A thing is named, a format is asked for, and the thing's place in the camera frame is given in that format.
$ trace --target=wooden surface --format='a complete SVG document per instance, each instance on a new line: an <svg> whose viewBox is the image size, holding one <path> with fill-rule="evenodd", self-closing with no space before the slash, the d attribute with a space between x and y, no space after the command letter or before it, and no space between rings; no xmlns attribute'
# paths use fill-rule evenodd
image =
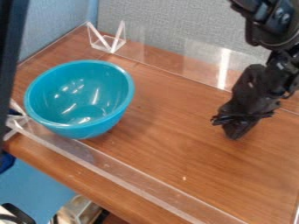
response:
<svg viewBox="0 0 299 224"><path fill-rule="evenodd" d="M149 59L163 53L167 65L180 63L173 53L153 47L149 52L155 52L147 54ZM21 65L14 98L23 103L33 79L50 67L79 59L117 63L133 74L137 87L119 125L86 143L244 221L290 223L299 186L298 115L280 110L276 118L265 120L240 141L229 140L210 119L230 93L93 50L86 28ZM213 65L197 62L190 74L209 79L213 69ZM186 223L25 136L17 136L7 148L127 222Z"/></svg>

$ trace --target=blue bowl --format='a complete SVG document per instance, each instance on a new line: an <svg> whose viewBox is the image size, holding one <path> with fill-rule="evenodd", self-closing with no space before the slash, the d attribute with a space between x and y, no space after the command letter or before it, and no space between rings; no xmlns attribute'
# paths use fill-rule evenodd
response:
<svg viewBox="0 0 299 224"><path fill-rule="evenodd" d="M38 77L27 89L25 106L53 132L85 139L118 124L134 94L135 83L125 69L106 61L79 60Z"/></svg>

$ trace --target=wall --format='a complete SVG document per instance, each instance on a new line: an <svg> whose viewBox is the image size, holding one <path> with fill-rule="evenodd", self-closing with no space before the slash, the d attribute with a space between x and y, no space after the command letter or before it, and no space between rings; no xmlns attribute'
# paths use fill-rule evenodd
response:
<svg viewBox="0 0 299 224"><path fill-rule="evenodd" d="M78 25L98 21L98 0L31 0L21 60Z"/></svg>
<svg viewBox="0 0 299 224"><path fill-rule="evenodd" d="M105 32L115 33L125 19L131 39L141 27L149 45L177 53L184 53L186 39L197 39L262 58L269 55L246 43L246 20L228 0L99 0L98 17Z"/></svg>

